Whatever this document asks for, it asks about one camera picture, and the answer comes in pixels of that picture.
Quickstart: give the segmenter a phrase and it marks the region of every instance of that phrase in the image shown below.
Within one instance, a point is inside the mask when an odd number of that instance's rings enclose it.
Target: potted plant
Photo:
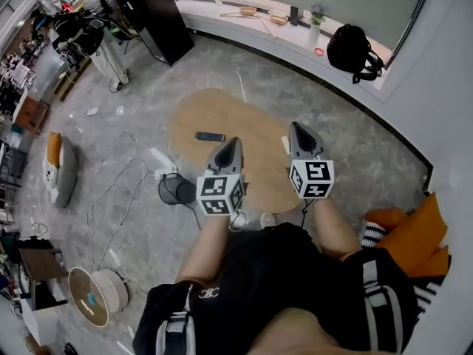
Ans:
[[[325,21],[326,10],[327,8],[322,4],[314,4],[310,7],[312,25],[309,32],[309,48],[311,50],[319,44],[320,24]]]

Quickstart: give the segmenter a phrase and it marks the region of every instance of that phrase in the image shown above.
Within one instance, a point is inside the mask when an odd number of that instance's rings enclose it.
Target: smartphone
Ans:
[[[199,141],[223,142],[225,140],[225,134],[196,132],[195,138]]]

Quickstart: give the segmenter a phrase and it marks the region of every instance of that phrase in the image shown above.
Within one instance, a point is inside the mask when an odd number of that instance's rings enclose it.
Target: white wall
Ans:
[[[452,266],[434,302],[416,325],[404,354],[463,355],[473,341],[473,155],[458,155],[459,183],[438,187]]]
[[[453,0],[422,56],[380,109],[435,166],[473,152],[473,0]]]

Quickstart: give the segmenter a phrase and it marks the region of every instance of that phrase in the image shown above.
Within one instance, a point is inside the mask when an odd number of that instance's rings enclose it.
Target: window sill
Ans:
[[[177,6],[190,29],[201,30],[216,36],[222,36],[234,41],[247,44],[258,50],[265,51],[281,58],[289,63],[295,64],[308,72],[328,81],[335,87],[341,89],[348,95],[358,101],[366,100],[368,92],[376,100],[384,100],[381,94],[381,88],[386,80],[388,72],[374,81],[362,80],[359,84],[352,83],[353,74],[336,69],[330,65],[327,58],[327,45],[330,40],[325,35],[320,35],[318,47],[325,51],[323,56],[317,56],[313,51],[307,48],[309,30],[306,27],[294,27],[290,23],[278,26],[273,22],[252,18],[231,18],[221,16],[220,13],[235,11],[232,6],[218,6],[214,2],[179,0]],[[269,15],[259,13],[261,17],[269,18]],[[262,21],[269,30],[276,36],[272,38]],[[242,34],[249,34],[258,37],[259,40],[265,40],[270,44],[259,41],[259,44]]]

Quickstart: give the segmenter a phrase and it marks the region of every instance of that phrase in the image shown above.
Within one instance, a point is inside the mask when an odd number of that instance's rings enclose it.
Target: white logo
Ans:
[[[219,295],[220,288],[210,288],[200,291],[200,299],[211,299],[212,297],[217,297]]]

